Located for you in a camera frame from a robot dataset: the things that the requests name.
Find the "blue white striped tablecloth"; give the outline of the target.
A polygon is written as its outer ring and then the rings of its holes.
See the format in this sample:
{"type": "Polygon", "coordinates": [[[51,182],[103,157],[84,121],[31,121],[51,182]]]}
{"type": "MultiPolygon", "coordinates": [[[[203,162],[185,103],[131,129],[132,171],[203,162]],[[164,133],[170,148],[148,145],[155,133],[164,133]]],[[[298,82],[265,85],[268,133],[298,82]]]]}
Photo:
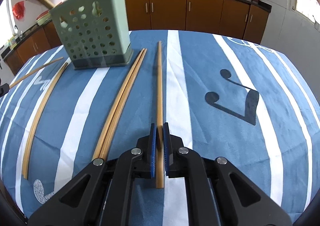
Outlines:
{"type": "MultiPolygon", "coordinates": [[[[146,136],[156,121],[157,45],[162,42],[164,121],[200,156],[223,156],[296,221],[319,190],[319,104],[282,53],[251,42],[176,30],[133,31],[147,53],[120,116],[108,159],[146,136]]],[[[29,217],[92,160],[129,66],[74,69],[60,47],[32,57],[1,98],[1,180],[29,217]],[[25,146],[37,109],[60,67],[70,64],[25,146]]]]}

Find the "thin bamboo chopstick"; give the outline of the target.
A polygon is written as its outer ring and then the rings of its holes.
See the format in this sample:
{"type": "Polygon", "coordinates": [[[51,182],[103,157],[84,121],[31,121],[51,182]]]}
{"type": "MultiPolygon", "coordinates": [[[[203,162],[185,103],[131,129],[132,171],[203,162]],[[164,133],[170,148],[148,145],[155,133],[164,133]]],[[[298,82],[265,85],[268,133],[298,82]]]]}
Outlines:
{"type": "Polygon", "coordinates": [[[9,88],[10,88],[10,89],[13,88],[14,86],[16,86],[17,84],[19,84],[20,82],[22,82],[24,79],[26,79],[26,78],[28,78],[29,76],[33,75],[34,73],[37,73],[37,72],[40,71],[41,69],[43,69],[43,68],[51,65],[52,63],[55,63],[55,62],[57,62],[57,61],[60,61],[60,60],[62,60],[62,59],[63,59],[63,56],[62,56],[62,57],[59,57],[59,58],[57,58],[57,59],[55,59],[55,60],[52,60],[52,61],[50,61],[50,62],[48,62],[48,63],[45,63],[44,65],[36,68],[35,70],[31,71],[30,73],[28,73],[28,74],[24,75],[23,77],[19,78],[17,81],[13,82],[13,83],[9,86],[9,88]]]}

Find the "green basin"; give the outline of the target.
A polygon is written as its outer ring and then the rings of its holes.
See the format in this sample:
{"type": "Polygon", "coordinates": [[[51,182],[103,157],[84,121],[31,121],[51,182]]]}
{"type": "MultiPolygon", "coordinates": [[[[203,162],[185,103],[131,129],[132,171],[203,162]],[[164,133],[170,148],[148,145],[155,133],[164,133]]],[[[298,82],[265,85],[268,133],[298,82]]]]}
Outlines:
{"type": "Polygon", "coordinates": [[[52,19],[52,16],[49,12],[49,10],[47,11],[44,11],[43,13],[41,13],[37,19],[36,19],[36,23],[41,26],[43,25],[44,23],[46,23],[47,21],[51,20],[52,19]]]}

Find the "green perforated utensil holder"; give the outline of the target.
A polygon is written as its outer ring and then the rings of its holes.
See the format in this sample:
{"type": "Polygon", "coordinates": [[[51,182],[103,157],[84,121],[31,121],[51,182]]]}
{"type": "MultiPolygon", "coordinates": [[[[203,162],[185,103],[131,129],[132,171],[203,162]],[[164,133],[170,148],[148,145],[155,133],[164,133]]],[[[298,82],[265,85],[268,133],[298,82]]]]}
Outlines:
{"type": "Polygon", "coordinates": [[[131,61],[125,0],[67,0],[49,12],[75,69],[131,61]]]}

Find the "red plastic bag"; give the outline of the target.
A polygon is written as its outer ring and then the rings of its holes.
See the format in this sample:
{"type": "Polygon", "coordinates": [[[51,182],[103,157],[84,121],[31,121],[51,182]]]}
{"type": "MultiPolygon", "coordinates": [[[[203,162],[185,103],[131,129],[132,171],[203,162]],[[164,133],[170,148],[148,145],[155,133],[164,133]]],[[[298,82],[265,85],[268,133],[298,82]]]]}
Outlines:
{"type": "Polygon", "coordinates": [[[13,16],[18,20],[24,19],[25,6],[23,1],[19,1],[12,6],[13,16]]]}

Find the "brown kitchen cabinets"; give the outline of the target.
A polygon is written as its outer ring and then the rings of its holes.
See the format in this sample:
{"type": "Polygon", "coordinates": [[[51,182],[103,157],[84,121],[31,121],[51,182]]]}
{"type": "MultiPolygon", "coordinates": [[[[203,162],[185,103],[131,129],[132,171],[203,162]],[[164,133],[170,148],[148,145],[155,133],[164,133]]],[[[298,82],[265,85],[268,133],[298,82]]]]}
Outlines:
{"type": "MultiPolygon", "coordinates": [[[[220,34],[260,43],[271,6],[244,0],[125,0],[129,30],[188,30],[220,34]]],[[[33,56],[51,49],[50,40],[64,48],[56,32],[44,27],[32,32],[15,49],[3,55],[17,74],[33,56]]]]}

